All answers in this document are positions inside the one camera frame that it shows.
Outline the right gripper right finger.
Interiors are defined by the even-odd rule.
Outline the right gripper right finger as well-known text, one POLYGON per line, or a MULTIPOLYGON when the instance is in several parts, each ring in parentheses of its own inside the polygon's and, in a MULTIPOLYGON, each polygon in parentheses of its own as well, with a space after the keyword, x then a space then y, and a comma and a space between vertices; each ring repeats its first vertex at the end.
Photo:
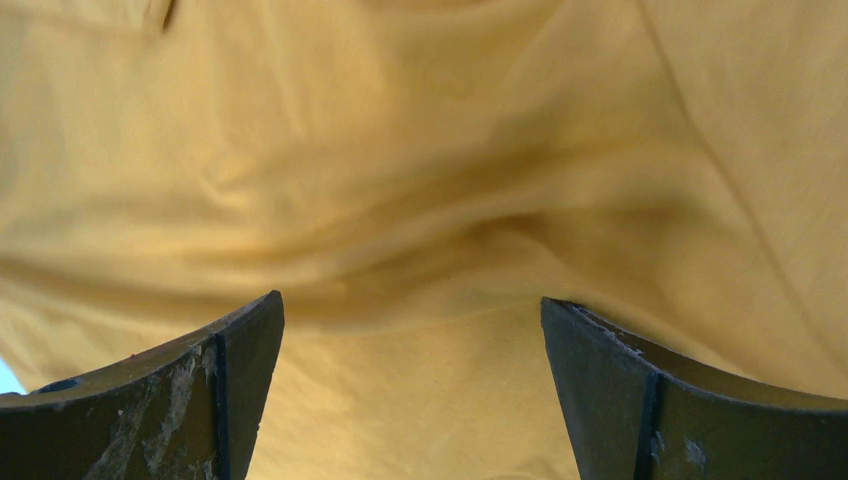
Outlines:
POLYGON ((583 479, 843 479, 847 403, 705 365, 581 305, 540 304, 583 479))

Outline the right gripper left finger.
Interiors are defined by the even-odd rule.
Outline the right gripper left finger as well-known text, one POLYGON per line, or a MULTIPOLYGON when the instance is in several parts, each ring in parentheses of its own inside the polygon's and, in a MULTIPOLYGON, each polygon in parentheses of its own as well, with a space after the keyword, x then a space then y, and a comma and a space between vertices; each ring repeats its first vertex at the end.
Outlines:
POLYGON ((5 479, 243 479, 284 331, 272 291, 109 366, 1 398, 5 479))

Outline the yellow t-shirt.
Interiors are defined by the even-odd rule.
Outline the yellow t-shirt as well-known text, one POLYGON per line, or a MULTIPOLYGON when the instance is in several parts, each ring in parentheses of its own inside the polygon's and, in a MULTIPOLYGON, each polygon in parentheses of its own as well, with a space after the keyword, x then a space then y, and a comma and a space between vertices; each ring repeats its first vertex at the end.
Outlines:
POLYGON ((847 393, 843 1, 5 1, 28 388, 276 289, 253 479, 573 479, 542 297, 847 393))

